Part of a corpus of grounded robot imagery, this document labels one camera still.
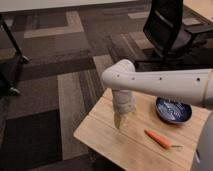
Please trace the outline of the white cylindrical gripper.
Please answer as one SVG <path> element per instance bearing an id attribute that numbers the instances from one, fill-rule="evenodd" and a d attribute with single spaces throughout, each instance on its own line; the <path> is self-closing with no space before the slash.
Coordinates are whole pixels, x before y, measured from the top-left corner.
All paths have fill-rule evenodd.
<path id="1" fill-rule="evenodd" d="M 135 108 L 135 97 L 130 90 L 113 90 L 114 124 L 117 129 L 128 124 L 127 113 Z"/>

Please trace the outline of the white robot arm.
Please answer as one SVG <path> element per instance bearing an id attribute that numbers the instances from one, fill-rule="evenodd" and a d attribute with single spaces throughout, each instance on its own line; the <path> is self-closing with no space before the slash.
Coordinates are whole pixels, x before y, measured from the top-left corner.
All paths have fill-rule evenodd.
<path id="1" fill-rule="evenodd" d="M 123 59 L 103 71 L 102 81 L 112 90 L 118 114 L 133 110 L 133 91 L 209 109 L 192 171 L 213 171 L 213 69 L 137 72 L 130 60 Z"/>

